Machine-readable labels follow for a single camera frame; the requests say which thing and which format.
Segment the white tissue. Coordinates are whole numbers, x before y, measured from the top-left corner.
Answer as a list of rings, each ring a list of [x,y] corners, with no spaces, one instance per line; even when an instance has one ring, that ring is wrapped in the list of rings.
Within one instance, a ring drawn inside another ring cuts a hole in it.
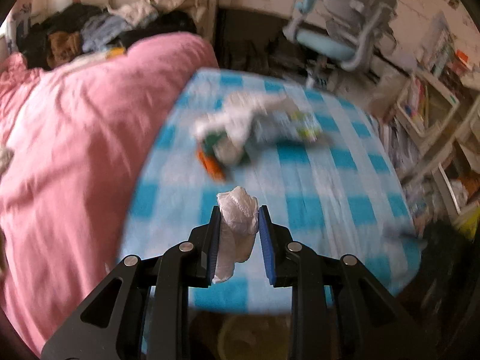
[[[217,194],[220,209],[220,238],[214,284],[229,280],[236,263],[250,258],[259,230],[259,203],[243,187]]]

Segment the orange peel long piece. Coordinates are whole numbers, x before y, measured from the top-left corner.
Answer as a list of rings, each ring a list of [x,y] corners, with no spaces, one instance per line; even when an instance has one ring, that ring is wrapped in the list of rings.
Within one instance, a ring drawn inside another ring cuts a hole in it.
[[[206,155],[201,149],[197,149],[196,155],[210,178],[215,181],[225,181],[224,170],[215,157]]]

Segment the white plastic bag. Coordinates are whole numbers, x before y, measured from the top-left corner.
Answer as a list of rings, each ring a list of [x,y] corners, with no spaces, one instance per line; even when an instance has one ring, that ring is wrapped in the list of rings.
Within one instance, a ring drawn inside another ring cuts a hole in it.
[[[193,123],[192,135],[199,143],[205,135],[214,132],[226,132],[236,146],[244,146],[250,158],[259,152],[257,144],[251,140],[251,125],[253,119],[258,116],[229,116],[226,113],[216,112],[205,114]]]

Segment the blue tissue pack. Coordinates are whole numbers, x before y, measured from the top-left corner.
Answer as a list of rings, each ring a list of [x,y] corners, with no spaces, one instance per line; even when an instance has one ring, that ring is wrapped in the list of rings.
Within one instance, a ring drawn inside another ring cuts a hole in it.
[[[250,130],[251,140],[262,146],[281,142],[313,144],[321,134],[322,128],[316,116],[302,111],[271,111],[257,115]]]

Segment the white paper sheet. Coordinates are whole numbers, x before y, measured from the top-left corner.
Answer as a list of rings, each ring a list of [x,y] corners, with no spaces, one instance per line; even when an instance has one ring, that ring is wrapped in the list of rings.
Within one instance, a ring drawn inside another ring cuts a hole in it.
[[[272,111],[296,112],[298,106],[286,93],[267,94],[263,92],[237,91],[229,94],[221,110],[229,116],[254,116]]]

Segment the yellow trash bin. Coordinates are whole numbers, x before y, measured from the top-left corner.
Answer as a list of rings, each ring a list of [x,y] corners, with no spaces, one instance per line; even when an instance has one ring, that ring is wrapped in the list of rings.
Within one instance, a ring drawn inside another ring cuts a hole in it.
[[[217,351],[221,359],[288,359],[290,316],[233,314],[222,324]]]

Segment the blue checkered tablecloth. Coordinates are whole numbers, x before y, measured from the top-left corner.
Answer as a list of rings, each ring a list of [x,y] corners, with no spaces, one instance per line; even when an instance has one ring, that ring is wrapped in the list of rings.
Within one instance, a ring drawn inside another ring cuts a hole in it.
[[[224,183],[195,155],[191,125],[234,92],[286,94],[318,120],[325,141],[311,148],[275,145],[253,154]],[[318,254],[354,254],[391,292],[420,267],[407,203],[369,115],[331,94],[271,77],[198,70],[151,148],[124,223],[118,255],[152,258],[206,224],[219,193],[243,187],[276,224]]]

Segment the pink duvet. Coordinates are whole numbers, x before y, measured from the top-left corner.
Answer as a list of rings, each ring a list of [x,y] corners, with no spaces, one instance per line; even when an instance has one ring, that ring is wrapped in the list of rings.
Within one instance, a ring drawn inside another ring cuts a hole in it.
[[[100,63],[51,72],[21,54],[1,64],[1,308],[33,353],[107,275],[154,139],[200,68],[191,33],[135,43]]]

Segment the yellow book on bed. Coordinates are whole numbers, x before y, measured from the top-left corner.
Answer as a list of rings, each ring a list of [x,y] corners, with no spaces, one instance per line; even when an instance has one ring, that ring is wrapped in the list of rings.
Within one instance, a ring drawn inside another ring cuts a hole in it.
[[[125,53],[126,53],[126,49],[124,47],[113,47],[110,49],[105,49],[105,50],[97,51],[94,53],[81,55],[75,58],[72,61],[72,63],[74,63],[77,66],[101,63],[103,61],[124,55]]]

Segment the white book shelf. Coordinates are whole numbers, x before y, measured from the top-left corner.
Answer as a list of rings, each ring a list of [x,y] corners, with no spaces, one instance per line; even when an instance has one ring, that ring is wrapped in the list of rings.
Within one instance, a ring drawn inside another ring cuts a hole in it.
[[[438,12],[379,127],[417,237],[438,219],[467,238],[479,227],[479,66],[455,41]]]

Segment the grey blue office chair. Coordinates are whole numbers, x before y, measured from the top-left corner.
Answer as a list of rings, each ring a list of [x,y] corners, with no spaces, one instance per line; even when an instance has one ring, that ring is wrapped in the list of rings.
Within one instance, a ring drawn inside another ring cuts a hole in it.
[[[318,0],[296,4],[298,16],[283,28],[285,38],[318,53],[316,66],[307,72],[306,86],[321,82],[328,60],[346,72],[368,72],[374,50],[384,36],[393,36],[390,22],[397,0],[320,0],[326,10],[326,35],[302,27]]]

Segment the pile of dark clothes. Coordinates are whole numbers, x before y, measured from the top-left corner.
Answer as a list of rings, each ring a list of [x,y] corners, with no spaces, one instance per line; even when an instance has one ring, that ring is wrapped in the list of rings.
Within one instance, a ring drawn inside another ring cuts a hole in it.
[[[53,70],[75,58],[110,47],[128,49],[137,41],[165,33],[197,33],[186,12],[161,12],[148,2],[125,4],[120,9],[101,9],[73,3],[18,37],[16,48],[29,68]]]

